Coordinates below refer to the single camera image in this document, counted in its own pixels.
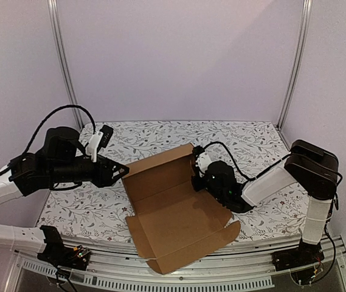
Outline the brown cardboard box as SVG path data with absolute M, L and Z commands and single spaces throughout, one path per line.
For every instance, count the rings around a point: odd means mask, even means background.
M 176 271 L 233 242 L 241 224 L 205 190 L 195 192 L 193 145 L 129 164 L 123 186 L 134 210 L 126 218 L 138 255 L 159 274 Z

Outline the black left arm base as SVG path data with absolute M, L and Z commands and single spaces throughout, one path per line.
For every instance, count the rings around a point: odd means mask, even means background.
M 42 225 L 46 247 L 37 259 L 50 263 L 54 267 L 63 266 L 85 271 L 91 256 L 91 250 L 82 245 L 73 248 L 64 245 L 60 233 L 53 226 Z

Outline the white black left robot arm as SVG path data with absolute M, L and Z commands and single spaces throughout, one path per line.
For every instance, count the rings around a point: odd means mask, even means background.
M 98 188 L 110 187 L 130 171 L 129 167 L 99 154 L 113 134 L 104 126 L 83 146 L 79 132 L 69 127 L 50 128 L 44 145 L 36 153 L 27 152 L 12 159 L 0 170 L 0 205 L 39 190 L 66 190 L 90 182 Z M 36 253 L 39 260 L 54 267 L 86 269 L 90 250 L 81 245 L 64 245 L 57 228 L 42 225 L 21 228 L 0 224 L 0 248 Z

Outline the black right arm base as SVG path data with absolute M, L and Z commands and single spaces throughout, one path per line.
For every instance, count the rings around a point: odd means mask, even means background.
M 320 243 L 311 245 L 301 240 L 298 247 L 276 251 L 271 256 L 275 270 L 291 270 L 292 280 L 300 286 L 311 285 L 323 271 L 325 257 Z

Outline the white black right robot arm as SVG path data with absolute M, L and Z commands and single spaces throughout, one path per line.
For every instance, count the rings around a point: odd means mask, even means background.
M 343 176 L 337 156 L 298 139 L 284 157 L 250 177 L 234 159 L 231 164 L 212 159 L 207 152 L 212 145 L 195 146 L 192 150 L 192 186 L 196 192 L 207 191 L 230 211 L 248 213 L 290 187 L 297 187 L 307 195 L 302 244 L 292 253 L 297 265 L 306 265 L 316 255 L 315 246 L 321 241 L 332 209 L 339 206 L 337 188 Z

